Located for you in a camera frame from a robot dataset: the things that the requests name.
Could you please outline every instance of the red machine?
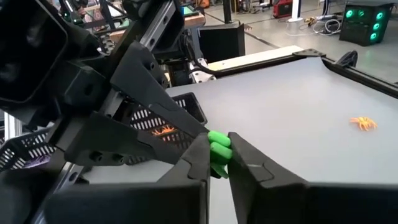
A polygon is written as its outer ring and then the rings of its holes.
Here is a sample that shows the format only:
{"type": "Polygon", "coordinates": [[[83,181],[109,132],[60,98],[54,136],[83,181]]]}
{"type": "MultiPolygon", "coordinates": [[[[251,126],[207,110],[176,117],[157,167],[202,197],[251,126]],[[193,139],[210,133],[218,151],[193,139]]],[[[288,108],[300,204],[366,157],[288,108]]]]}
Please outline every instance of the red machine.
{"type": "Polygon", "coordinates": [[[275,0],[273,16],[278,18],[292,16],[293,0],[275,0]]]}

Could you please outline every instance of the green glowing light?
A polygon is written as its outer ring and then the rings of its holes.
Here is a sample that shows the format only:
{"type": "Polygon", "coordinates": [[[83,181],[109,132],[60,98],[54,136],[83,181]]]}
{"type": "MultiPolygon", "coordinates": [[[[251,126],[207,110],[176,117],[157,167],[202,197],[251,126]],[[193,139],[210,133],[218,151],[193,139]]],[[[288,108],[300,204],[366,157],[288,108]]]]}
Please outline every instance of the green glowing light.
{"type": "Polygon", "coordinates": [[[377,16],[376,16],[376,19],[379,20],[379,19],[381,19],[381,18],[383,18],[383,17],[384,17],[384,13],[379,12],[379,13],[377,14],[377,16]]]}
{"type": "Polygon", "coordinates": [[[378,30],[380,28],[380,23],[373,25],[373,30],[378,30]]]}
{"type": "Polygon", "coordinates": [[[371,35],[371,40],[375,40],[376,37],[377,37],[377,34],[376,34],[376,33],[373,33],[373,34],[371,35]]]}
{"type": "Polygon", "coordinates": [[[350,18],[353,15],[354,15],[354,11],[352,11],[352,10],[349,10],[349,11],[346,12],[346,17],[347,18],[350,18]]]}

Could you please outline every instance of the floor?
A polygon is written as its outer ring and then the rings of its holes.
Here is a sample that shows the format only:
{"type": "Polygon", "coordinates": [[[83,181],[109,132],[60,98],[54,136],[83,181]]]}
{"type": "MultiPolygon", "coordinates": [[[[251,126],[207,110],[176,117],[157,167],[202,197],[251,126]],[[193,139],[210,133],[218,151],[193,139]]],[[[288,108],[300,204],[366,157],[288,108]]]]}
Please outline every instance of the floor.
{"type": "MultiPolygon", "coordinates": [[[[333,3],[330,12],[344,10],[344,4],[333,3]]],[[[301,17],[319,16],[322,6],[318,7],[317,0],[303,0],[301,17]]],[[[359,55],[357,68],[368,74],[398,82],[398,21],[389,21],[383,42],[369,47],[362,47],[349,42],[338,40],[337,35],[322,36],[312,34],[311,29],[299,30],[300,24],[287,24],[272,18],[272,11],[258,14],[233,14],[233,20],[239,20],[252,27],[246,31],[246,54],[254,54],[265,50],[289,45],[297,45],[303,49],[317,49],[332,59],[339,59],[349,50],[356,50],[359,55]]],[[[223,23],[223,7],[215,6],[206,10],[206,24],[217,25],[223,23]]]]}

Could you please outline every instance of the black plastic crate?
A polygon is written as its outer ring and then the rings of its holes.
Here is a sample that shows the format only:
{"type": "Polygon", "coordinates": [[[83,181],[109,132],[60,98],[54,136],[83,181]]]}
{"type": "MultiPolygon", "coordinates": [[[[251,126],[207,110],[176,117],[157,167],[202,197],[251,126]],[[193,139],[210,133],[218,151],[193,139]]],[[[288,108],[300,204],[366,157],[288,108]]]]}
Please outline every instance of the black plastic crate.
{"type": "MultiPolygon", "coordinates": [[[[186,93],[172,98],[176,104],[185,109],[201,124],[204,125],[207,123],[206,116],[193,93],[186,93]]],[[[138,107],[131,113],[130,125],[135,129],[148,131],[154,136],[176,145],[182,151],[188,149],[193,141],[189,135],[177,130],[171,124],[166,123],[157,114],[154,114],[143,107],[138,107]]],[[[131,156],[126,164],[134,165],[144,161],[148,161],[148,159],[145,157],[131,156]]]]}
{"type": "Polygon", "coordinates": [[[0,172],[47,162],[57,149],[45,142],[50,128],[7,140],[0,148],[0,172]]]}

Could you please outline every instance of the gray tabletop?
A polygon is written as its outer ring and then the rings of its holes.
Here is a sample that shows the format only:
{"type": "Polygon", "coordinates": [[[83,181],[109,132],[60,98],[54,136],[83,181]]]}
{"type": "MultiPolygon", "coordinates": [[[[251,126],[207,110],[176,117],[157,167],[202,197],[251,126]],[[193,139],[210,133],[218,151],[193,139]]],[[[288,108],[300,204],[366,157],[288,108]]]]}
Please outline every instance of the gray tabletop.
{"type": "MultiPolygon", "coordinates": [[[[306,180],[398,183],[398,100],[329,71],[319,58],[171,88],[168,93],[190,91],[208,119],[208,129],[236,131],[306,180]],[[358,116],[373,119],[379,127],[360,131],[349,122],[358,116]]],[[[117,179],[155,181],[170,167],[156,161],[120,167],[124,171],[117,179]]],[[[89,179],[116,181],[109,167],[101,169],[102,174],[96,170],[89,179]]],[[[228,180],[211,182],[210,223],[237,223],[228,180]]]]}

